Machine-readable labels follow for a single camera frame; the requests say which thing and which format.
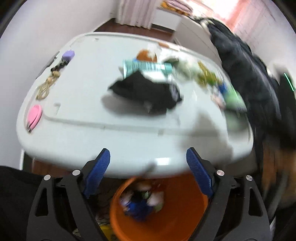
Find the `pink striped curtain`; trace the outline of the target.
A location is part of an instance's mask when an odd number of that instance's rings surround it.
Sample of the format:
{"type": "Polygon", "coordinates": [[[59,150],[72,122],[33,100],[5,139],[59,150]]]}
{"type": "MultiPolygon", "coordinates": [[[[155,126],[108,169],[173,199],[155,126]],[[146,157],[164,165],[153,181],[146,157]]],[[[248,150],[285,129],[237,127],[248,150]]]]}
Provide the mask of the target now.
{"type": "Polygon", "coordinates": [[[118,1],[116,23],[150,29],[156,10],[161,2],[158,0],[118,1]]]}

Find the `white bed frame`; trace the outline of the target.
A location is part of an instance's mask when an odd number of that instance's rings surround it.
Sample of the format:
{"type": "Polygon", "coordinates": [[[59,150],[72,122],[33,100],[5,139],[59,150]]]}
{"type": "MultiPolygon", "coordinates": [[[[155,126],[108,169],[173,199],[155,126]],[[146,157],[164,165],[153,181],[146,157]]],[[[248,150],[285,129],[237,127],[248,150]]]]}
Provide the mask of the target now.
{"type": "Polygon", "coordinates": [[[216,47],[210,40],[210,33],[204,24],[196,23],[188,17],[182,17],[173,39],[178,44],[199,53],[221,66],[221,60],[216,47]]]}

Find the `purple small case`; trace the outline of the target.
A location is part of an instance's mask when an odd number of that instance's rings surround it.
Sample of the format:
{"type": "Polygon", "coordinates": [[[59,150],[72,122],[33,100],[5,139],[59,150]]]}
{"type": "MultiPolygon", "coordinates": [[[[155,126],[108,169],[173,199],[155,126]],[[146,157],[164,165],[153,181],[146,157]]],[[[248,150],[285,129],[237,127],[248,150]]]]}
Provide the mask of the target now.
{"type": "Polygon", "coordinates": [[[67,50],[63,55],[62,55],[62,60],[70,62],[73,57],[75,56],[75,52],[73,50],[67,50]]]}

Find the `orange trash bucket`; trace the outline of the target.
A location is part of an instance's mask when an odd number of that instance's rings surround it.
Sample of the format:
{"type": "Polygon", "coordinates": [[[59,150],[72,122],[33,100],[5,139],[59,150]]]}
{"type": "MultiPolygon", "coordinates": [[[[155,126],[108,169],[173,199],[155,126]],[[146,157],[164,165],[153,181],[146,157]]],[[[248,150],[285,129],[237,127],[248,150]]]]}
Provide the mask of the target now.
{"type": "Polygon", "coordinates": [[[126,180],[114,194],[110,205],[111,227],[119,240],[189,240],[208,206],[194,176],[185,173],[169,178],[150,179],[164,193],[164,205],[144,220],[125,214],[119,200],[122,192],[137,181],[126,180]]]}

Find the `brown and white plush toy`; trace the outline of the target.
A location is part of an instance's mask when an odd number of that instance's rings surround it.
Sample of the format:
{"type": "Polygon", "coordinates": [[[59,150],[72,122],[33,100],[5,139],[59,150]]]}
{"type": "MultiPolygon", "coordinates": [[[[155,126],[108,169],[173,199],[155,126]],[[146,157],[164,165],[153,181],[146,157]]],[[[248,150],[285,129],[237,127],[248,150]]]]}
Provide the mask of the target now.
{"type": "Polygon", "coordinates": [[[137,54],[136,60],[145,62],[157,62],[157,55],[154,51],[143,49],[137,54]]]}

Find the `dark fleece blanket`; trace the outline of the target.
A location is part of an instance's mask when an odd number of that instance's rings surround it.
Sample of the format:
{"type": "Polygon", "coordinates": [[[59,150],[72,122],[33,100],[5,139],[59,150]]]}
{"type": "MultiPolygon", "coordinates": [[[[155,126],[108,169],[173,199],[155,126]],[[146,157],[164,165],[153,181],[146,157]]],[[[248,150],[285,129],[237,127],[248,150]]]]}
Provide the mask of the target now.
{"type": "Polygon", "coordinates": [[[223,23],[213,18],[195,20],[210,35],[222,68],[242,96],[254,130],[280,139],[283,148],[295,148],[295,94],[287,73],[277,81],[263,61],[223,23]]]}

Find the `pink oval case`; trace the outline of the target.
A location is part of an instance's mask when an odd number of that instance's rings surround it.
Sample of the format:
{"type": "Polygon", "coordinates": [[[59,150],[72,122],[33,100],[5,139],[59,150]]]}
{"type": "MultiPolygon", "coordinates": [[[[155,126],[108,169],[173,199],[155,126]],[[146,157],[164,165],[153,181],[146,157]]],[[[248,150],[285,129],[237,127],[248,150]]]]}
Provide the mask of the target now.
{"type": "Polygon", "coordinates": [[[26,121],[26,130],[31,133],[32,130],[37,126],[39,123],[41,116],[43,113],[42,106],[39,104],[34,105],[29,109],[26,121]]]}

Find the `black cloth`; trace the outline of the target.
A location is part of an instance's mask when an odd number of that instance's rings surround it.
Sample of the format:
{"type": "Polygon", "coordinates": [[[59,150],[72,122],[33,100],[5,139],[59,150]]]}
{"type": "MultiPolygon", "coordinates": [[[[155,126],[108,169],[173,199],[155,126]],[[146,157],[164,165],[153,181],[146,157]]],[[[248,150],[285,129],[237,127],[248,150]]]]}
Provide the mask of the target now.
{"type": "Polygon", "coordinates": [[[109,88],[117,96],[142,104],[148,113],[163,114],[183,101],[174,83],[153,82],[136,71],[114,82],[109,88]]]}

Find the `white folding table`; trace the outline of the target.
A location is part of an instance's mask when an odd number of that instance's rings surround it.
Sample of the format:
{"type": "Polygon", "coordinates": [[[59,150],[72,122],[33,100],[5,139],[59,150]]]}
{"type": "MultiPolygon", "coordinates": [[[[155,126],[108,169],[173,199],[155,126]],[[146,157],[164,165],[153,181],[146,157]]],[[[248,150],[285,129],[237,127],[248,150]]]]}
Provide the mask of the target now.
{"type": "Polygon", "coordinates": [[[234,163],[251,153],[253,133],[246,116],[222,111],[209,88],[194,80],[162,73],[145,73],[159,82],[177,84],[183,101],[165,114],[147,113],[108,88],[122,77],[124,60],[140,50],[157,53],[158,61],[176,56],[198,61],[223,81],[228,76],[211,59],[175,44],[159,46],[157,39],[121,33],[94,32],[72,38],[34,80],[16,121],[18,141],[33,158],[78,169],[103,148],[111,154],[106,175],[150,177],[187,171],[186,150],[193,147],[215,165],[234,163]],[[73,50],[70,62],[62,55],[73,50]],[[37,126],[29,133],[29,109],[42,106],[37,126]]]}

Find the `folded pink quilt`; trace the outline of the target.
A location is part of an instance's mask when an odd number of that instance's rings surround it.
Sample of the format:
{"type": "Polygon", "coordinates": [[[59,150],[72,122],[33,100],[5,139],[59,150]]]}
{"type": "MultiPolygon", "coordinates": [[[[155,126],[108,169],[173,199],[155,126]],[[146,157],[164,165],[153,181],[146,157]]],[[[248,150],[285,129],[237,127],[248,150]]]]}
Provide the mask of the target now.
{"type": "Polygon", "coordinates": [[[161,7],[185,16],[190,16],[193,13],[193,8],[180,0],[162,1],[161,7]]]}

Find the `yellow-green hair claw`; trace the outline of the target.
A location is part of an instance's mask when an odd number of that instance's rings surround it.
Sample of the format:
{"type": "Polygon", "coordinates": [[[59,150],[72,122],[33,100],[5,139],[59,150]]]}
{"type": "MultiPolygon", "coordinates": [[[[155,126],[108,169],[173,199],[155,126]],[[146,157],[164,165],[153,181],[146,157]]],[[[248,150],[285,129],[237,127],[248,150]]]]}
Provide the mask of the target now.
{"type": "Polygon", "coordinates": [[[201,61],[198,61],[200,71],[197,73],[196,81],[203,87],[218,86],[222,81],[216,76],[216,74],[210,71],[201,61]]]}

